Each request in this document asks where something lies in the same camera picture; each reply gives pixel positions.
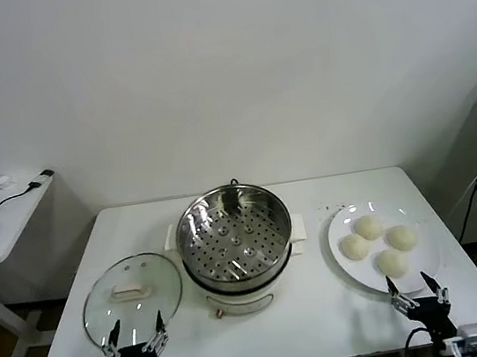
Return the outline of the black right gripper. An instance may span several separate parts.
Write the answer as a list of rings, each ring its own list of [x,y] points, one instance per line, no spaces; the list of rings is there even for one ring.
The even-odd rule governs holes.
[[[420,275],[433,296],[416,301],[402,294],[387,275],[385,278],[391,304],[400,313],[407,312],[408,319],[423,324],[434,344],[455,337],[457,328],[449,319],[451,305],[448,288],[442,288],[434,277],[424,271],[420,271]]]

